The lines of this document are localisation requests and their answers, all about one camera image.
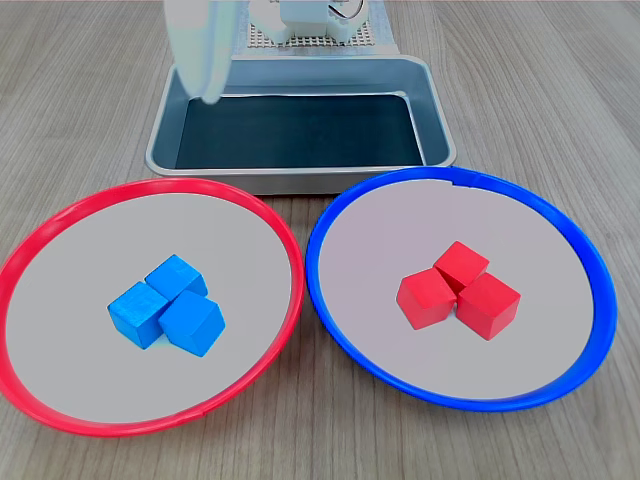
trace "blue plate rim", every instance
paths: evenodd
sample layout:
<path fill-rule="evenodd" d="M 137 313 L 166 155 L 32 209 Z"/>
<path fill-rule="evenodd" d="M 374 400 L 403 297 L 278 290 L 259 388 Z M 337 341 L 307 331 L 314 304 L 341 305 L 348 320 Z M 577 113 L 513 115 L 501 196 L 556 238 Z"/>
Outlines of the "blue plate rim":
<path fill-rule="evenodd" d="M 446 180 L 456 186 L 499 193 L 529 206 L 547 219 L 569 242 L 585 269 L 593 294 L 594 320 L 587 345 L 569 369 L 553 382 L 532 392 L 496 400 L 454 398 L 417 388 L 385 372 L 360 353 L 340 331 L 325 304 L 318 276 L 324 238 L 335 219 L 356 199 L 377 188 L 410 180 Z M 584 384 L 600 368 L 617 328 L 616 292 L 607 266 L 582 230 L 558 208 L 538 195 L 506 180 L 473 170 L 449 167 L 411 167 L 383 173 L 356 184 L 339 195 L 322 213 L 309 238 L 305 258 L 307 288 L 311 301 L 333 339 L 361 367 L 392 387 L 440 406 L 474 412 L 510 412 L 530 409 L 558 400 Z"/>

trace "plate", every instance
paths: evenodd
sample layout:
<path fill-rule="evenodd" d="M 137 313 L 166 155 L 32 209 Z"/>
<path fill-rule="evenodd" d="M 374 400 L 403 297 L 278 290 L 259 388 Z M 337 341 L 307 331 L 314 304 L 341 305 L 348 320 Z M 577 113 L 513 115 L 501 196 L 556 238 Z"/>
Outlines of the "plate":
<path fill-rule="evenodd" d="M 514 321 L 486 341 L 455 317 L 414 330 L 396 303 L 402 278 L 454 242 L 489 259 L 521 293 Z M 504 180 L 458 167 L 383 174 L 339 196 L 306 254 L 318 314 L 361 366 L 442 406 L 531 408 L 580 386 L 604 361 L 617 322 L 606 265 L 557 208 Z"/>
<path fill-rule="evenodd" d="M 226 328 L 203 358 L 161 337 L 142 350 L 107 305 L 169 256 L 204 277 Z M 0 272 L 0 388 L 70 433 L 151 433 L 238 395 L 291 336 L 304 294 L 293 233 L 265 203 L 200 179 L 118 186 L 33 232 Z"/>

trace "table surface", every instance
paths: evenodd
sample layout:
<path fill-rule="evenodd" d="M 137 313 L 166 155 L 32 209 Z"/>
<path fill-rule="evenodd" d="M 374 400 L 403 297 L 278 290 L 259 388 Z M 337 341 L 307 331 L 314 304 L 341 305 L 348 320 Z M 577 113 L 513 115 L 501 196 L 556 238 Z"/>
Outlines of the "table surface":
<path fill-rule="evenodd" d="M 608 360 L 532 411 L 446 410 L 374 379 L 311 303 L 276 363 L 205 418 L 127 439 L 39 426 L 0 397 L 0 478 L 640 478 L 640 3 L 390 2 L 427 61 L 456 164 L 548 199 L 616 284 Z M 0 2 L 0 261 L 98 190 L 151 177 L 172 62 L 158 2 Z M 271 199 L 300 245 L 330 199 Z"/>

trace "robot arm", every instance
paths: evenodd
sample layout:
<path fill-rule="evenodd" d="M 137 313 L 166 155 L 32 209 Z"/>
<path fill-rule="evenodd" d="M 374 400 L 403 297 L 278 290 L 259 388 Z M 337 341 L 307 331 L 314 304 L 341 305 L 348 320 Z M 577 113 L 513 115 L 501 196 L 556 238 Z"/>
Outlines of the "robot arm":
<path fill-rule="evenodd" d="M 205 103 L 224 91 L 240 16 L 238 0 L 164 0 L 173 56 L 189 95 Z"/>
<path fill-rule="evenodd" d="M 167 32 L 180 80 L 193 98 L 214 104 L 229 70 L 240 0 L 163 0 Z M 251 0 L 251 22 L 276 44 L 292 36 L 330 36 L 347 42 L 369 16 L 367 0 L 347 15 L 330 0 Z"/>

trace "grid mesh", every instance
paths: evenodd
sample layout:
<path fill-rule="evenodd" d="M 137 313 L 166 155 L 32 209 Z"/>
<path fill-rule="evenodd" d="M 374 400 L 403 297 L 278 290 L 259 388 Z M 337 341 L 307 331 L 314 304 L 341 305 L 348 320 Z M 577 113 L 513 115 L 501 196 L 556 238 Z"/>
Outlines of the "grid mesh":
<path fill-rule="evenodd" d="M 273 47 L 370 47 L 375 45 L 373 30 L 369 21 L 362 25 L 346 42 L 337 42 L 331 37 L 292 37 L 286 43 L 278 45 L 272 42 L 264 33 L 258 30 L 253 24 L 249 24 L 249 48 L 273 48 Z"/>
<path fill-rule="evenodd" d="M 348 3 L 350 0 L 339 0 L 339 1 L 332 1 L 330 3 L 332 3 L 334 6 L 342 6 L 345 3 Z M 269 3 L 280 3 L 280 0 L 269 0 Z"/>

